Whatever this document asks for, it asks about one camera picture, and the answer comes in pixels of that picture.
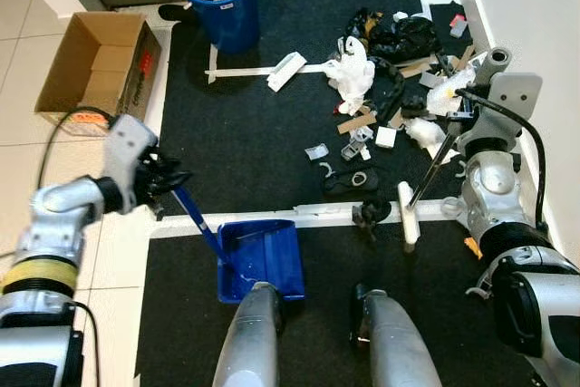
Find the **white plastic bag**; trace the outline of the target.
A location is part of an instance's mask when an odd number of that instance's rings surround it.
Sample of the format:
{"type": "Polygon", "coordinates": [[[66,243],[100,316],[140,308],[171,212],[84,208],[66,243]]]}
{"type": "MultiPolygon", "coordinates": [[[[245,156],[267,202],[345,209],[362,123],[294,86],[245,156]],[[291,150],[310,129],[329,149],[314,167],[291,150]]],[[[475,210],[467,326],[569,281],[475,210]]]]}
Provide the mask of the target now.
{"type": "Polygon", "coordinates": [[[328,77],[328,84],[343,98],[337,111],[356,115],[364,103],[364,94],[372,88],[374,64],[356,36],[344,36],[339,48],[339,57],[324,63],[324,75],[328,77]]]}

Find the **clear plastic piece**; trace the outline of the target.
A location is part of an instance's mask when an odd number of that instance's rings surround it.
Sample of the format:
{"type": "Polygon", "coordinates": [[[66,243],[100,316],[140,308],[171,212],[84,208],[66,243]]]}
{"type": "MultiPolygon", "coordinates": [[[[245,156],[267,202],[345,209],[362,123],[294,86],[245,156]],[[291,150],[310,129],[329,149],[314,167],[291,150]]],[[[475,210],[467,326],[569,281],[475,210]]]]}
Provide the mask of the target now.
{"type": "Polygon", "coordinates": [[[316,144],[311,148],[306,148],[305,154],[307,158],[311,162],[319,162],[319,160],[324,160],[330,155],[330,148],[327,147],[327,144],[316,144]]]}

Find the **white crumpled paper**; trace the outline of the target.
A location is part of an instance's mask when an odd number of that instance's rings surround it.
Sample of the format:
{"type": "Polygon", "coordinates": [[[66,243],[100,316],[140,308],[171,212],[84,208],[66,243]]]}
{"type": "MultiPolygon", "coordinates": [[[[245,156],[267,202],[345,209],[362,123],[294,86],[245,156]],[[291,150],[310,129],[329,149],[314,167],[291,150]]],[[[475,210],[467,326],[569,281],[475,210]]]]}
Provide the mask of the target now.
{"type": "Polygon", "coordinates": [[[432,146],[440,146],[447,137],[442,127],[434,121],[411,118],[406,119],[403,126],[405,126],[407,134],[425,150],[432,146]]]}

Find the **black flat item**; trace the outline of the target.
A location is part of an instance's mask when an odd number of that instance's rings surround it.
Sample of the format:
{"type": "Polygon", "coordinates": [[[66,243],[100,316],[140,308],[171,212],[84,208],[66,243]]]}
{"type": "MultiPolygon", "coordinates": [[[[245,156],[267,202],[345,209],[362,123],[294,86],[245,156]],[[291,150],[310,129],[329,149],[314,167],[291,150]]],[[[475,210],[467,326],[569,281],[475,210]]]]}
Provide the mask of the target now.
{"type": "Polygon", "coordinates": [[[187,5],[159,5],[158,14],[162,21],[170,22],[192,22],[198,18],[195,11],[187,5]]]}

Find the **blue long-handled dustpan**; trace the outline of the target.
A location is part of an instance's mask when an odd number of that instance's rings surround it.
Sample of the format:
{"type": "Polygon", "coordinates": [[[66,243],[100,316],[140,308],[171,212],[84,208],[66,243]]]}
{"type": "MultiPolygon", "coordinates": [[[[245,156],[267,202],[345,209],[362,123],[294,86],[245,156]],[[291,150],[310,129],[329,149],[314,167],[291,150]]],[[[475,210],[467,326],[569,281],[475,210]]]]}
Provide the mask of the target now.
{"type": "Polygon", "coordinates": [[[295,222],[286,218],[233,221],[216,231],[183,187],[173,195],[217,258],[217,300],[237,305],[255,284],[266,282],[287,301],[305,299],[305,276],[295,222]]]}

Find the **small red white box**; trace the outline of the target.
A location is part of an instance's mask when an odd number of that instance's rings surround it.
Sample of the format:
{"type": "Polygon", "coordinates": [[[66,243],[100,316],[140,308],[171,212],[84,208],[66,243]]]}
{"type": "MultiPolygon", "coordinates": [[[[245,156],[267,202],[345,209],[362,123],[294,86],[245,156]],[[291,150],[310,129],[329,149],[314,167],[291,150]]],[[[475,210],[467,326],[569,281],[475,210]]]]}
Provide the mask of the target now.
{"type": "Polygon", "coordinates": [[[469,21],[465,15],[455,15],[450,22],[449,34],[452,38],[461,38],[469,27],[469,21]]]}

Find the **black knobbed item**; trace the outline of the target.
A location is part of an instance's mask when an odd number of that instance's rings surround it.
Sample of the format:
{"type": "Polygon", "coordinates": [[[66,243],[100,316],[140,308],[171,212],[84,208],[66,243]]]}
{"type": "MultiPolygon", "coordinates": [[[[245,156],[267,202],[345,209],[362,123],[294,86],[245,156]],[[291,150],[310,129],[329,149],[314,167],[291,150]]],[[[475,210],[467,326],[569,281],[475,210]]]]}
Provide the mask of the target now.
{"type": "Polygon", "coordinates": [[[381,224],[392,213],[392,202],[389,200],[365,200],[352,207],[352,219],[355,226],[372,233],[374,227],[381,224]]]}

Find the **brown cardboard strip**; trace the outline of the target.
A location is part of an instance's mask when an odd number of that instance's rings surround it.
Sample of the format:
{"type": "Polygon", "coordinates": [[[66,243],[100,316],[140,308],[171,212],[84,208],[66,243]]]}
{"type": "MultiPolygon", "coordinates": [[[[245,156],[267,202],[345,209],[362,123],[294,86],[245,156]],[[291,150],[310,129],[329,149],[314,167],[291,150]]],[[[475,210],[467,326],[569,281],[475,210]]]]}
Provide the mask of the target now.
{"type": "Polygon", "coordinates": [[[370,111],[365,114],[359,115],[359,117],[355,117],[350,121],[345,121],[340,123],[337,126],[337,133],[339,134],[347,134],[349,131],[359,130],[361,127],[372,125],[372,123],[377,122],[376,113],[370,111]]]}

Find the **silver robot right leg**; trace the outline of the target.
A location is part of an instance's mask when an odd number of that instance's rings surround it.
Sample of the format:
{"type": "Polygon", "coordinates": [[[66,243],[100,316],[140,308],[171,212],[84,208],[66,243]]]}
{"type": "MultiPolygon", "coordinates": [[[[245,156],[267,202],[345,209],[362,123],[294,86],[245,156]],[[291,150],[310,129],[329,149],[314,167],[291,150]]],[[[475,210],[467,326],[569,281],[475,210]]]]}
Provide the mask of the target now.
{"type": "Polygon", "coordinates": [[[351,308],[351,342],[369,351],[374,387],[442,387],[430,350],[397,300],[357,284],[351,308]]]}

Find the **black pouch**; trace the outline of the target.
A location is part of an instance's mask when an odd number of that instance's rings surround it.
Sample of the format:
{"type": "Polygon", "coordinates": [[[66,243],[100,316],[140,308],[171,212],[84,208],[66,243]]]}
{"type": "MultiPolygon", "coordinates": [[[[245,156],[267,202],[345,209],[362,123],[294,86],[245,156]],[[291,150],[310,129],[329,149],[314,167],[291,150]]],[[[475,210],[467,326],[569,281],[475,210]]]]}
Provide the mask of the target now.
{"type": "Polygon", "coordinates": [[[327,173],[322,180],[322,195],[336,198],[347,195],[363,195],[377,192],[381,176],[374,169],[348,169],[327,173]]]}

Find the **white flat box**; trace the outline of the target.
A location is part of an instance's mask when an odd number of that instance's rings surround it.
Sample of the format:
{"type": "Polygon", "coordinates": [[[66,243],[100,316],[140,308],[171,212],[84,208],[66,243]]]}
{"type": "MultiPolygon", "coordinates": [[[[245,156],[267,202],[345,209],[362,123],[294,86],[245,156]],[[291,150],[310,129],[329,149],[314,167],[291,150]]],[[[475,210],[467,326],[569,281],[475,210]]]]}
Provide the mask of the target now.
{"type": "Polygon", "coordinates": [[[299,52],[291,52],[275,65],[272,72],[266,77],[266,85],[273,92],[279,92],[286,82],[293,79],[295,74],[305,66],[305,57],[299,52]]]}

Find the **silver robot leg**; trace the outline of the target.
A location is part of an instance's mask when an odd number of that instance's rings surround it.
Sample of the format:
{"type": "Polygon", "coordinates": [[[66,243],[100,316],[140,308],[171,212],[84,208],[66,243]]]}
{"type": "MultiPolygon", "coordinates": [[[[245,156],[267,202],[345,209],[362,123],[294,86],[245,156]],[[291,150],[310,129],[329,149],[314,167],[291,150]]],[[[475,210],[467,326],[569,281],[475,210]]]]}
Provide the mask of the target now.
{"type": "Polygon", "coordinates": [[[369,351],[374,387],[442,387],[430,350],[397,300],[357,284],[351,308],[351,342],[369,351]]]}
{"type": "Polygon", "coordinates": [[[212,387],[276,387],[281,296],[258,282],[237,305],[218,357],[212,387]]]}

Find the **silver robot left leg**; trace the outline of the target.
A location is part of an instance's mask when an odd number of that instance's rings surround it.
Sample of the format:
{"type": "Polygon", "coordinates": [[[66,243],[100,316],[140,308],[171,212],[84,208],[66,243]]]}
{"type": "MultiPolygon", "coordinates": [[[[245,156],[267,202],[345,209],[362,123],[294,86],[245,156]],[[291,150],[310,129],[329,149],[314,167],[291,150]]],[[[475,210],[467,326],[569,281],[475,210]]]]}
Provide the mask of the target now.
{"type": "Polygon", "coordinates": [[[237,305],[218,357],[212,387],[276,387],[281,296],[258,282],[237,305]]]}

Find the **black floor mat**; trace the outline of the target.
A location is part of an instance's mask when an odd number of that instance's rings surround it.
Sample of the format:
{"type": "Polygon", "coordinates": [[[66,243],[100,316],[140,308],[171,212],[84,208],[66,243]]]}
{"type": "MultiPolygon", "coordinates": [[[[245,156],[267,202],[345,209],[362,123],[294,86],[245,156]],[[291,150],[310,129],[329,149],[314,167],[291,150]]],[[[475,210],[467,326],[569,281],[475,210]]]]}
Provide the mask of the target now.
{"type": "MultiPolygon", "coordinates": [[[[221,54],[220,68],[273,67],[292,52],[324,63],[361,9],[419,13],[421,0],[256,0],[258,40],[221,54]]],[[[337,126],[340,94],[323,73],[298,73],[278,92],[264,76],[208,79],[210,44],[196,23],[171,30],[160,146],[191,172],[187,189],[206,214],[265,212],[327,202],[324,169],[307,150],[326,144],[335,171],[349,168],[337,126]]]]}
{"type": "MultiPolygon", "coordinates": [[[[285,304],[282,387],[368,387],[369,359],[351,345],[353,289],[384,289],[418,326],[444,387],[533,387],[533,366],[496,334],[488,305],[467,289],[482,266],[451,221],[423,222],[414,254],[398,224],[369,239],[357,227],[298,230],[305,299],[285,304]]],[[[235,316],[216,297],[214,254],[202,237],[150,242],[140,320],[141,387],[207,387],[235,316]]]]}

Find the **open brown cardboard box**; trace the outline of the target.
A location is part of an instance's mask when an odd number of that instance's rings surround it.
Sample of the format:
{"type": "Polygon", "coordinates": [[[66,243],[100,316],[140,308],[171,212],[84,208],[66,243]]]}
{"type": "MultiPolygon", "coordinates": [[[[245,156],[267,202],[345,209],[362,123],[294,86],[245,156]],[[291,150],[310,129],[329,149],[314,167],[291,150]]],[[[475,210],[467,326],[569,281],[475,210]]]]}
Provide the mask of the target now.
{"type": "Polygon", "coordinates": [[[144,121],[162,50],[145,15],[72,15],[34,113],[50,125],[79,106],[144,121]]]}

